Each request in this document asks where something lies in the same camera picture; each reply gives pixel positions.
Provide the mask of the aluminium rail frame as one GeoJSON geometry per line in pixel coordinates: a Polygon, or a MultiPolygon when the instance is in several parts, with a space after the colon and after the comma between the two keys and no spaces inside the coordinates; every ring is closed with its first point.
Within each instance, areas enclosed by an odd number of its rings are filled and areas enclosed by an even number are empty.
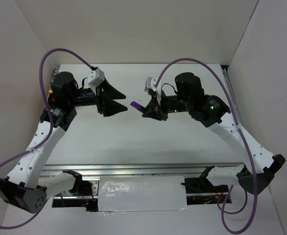
{"type": "Polygon", "coordinates": [[[126,99],[127,111],[104,117],[96,106],[77,107],[76,117],[55,146],[41,176],[71,169],[83,175],[199,173],[207,166],[236,166],[239,157],[220,137],[188,113],[166,121],[142,117],[132,101],[147,105],[148,77],[157,78],[163,64],[100,64],[108,82],[126,99]]]}

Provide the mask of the purple black highlighter marker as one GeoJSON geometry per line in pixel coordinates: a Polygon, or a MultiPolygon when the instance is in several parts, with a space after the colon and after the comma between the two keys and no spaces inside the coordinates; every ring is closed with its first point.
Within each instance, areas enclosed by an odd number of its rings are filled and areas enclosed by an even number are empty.
{"type": "Polygon", "coordinates": [[[132,101],[130,105],[142,113],[145,111],[145,107],[135,101],[132,101]]]}

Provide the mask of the orange round divided container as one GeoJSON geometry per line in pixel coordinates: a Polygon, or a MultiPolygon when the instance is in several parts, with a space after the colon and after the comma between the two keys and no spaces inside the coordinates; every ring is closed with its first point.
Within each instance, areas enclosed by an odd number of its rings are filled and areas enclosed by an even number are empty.
{"type": "Polygon", "coordinates": [[[55,101],[55,97],[54,97],[54,94],[53,94],[53,90],[50,89],[49,92],[48,92],[48,103],[53,103],[55,101]]]}

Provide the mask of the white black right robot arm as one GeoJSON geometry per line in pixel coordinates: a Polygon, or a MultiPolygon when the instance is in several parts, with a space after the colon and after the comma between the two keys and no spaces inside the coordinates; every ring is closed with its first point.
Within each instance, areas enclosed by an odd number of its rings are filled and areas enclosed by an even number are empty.
{"type": "Polygon", "coordinates": [[[285,158],[266,150],[236,123],[230,107],[221,98],[205,94],[199,77],[191,72],[179,74],[175,78],[175,95],[170,96],[157,88],[156,83],[152,77],[146,80],[145,91],[151,100],[141,108],[144,118],[166,121],[170,113],[187,112],[242,157],[242,164],[238,166],[206,168],[200,176],[204,191],[211,192],[220,185],[234,185],[250,194],[260,194],[269,186],[285,158]]]}

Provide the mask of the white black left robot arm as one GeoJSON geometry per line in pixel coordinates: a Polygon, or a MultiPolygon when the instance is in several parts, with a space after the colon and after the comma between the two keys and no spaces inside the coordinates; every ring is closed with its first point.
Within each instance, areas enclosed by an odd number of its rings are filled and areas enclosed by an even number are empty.
{"type": "Polygon", "coordinates": [[[101,70],[91,71],[84,80],[88,87],[80,88],[72,73],[64,71],[55,75],[50,86],[49,107],[40,116],[26,154],[5,178],[0,178],[0,197],[4,202],[35,214],[49,198],[59,193],[68,191],[79,195],[85,186],[92,186],[73,170],[40,179],[53,149],[75,118],[77,106],[95,105],[104,117],[127,111],[126,106],[117,102],[126,96],[109,84],[101,70]]]}

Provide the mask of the white front cover panel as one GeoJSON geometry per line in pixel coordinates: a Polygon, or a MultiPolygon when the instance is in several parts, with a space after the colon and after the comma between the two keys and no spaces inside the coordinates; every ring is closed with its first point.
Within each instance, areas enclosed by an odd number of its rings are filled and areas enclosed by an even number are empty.
{"type": "Polygon", "coordinates": [[[183,176],[102,177],[100,212],[180,211],[188,208],[183,176]]]}

